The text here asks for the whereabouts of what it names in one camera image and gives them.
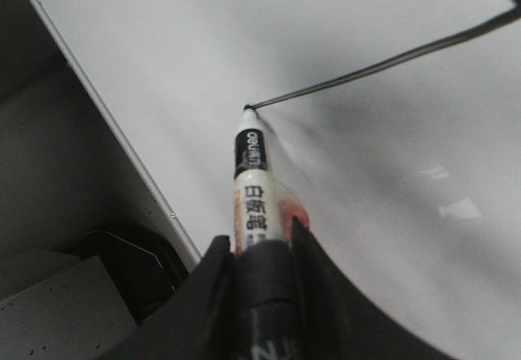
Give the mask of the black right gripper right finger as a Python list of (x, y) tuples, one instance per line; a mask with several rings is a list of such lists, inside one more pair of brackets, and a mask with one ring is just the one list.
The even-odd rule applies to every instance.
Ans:
[(370, 301), (297, 217), (291, 224), (306, 359), (452, 358)]

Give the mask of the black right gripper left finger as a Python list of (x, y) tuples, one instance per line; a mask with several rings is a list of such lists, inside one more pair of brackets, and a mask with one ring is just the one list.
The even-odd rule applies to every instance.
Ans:
[(234, 258), (215, 237), (179, 291), (102, 359), (225, 359)]

